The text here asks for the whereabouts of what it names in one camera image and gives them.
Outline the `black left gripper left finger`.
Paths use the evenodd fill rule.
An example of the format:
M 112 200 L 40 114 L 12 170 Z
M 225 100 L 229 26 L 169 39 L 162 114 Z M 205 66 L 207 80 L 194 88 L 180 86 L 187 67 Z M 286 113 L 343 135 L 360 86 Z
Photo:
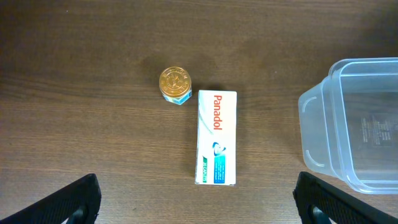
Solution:
M 1 220 L 2 224 L 94 224 L 101 204 L 95 174 L 87 174 L 27 208 Z

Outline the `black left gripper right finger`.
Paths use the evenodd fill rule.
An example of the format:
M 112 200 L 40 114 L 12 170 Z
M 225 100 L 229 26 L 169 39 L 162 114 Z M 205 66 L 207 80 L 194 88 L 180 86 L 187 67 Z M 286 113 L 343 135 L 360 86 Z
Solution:
M 308 172 L 299 173 L 293 196 L 302 223 L 397 224 L 397 218 Z

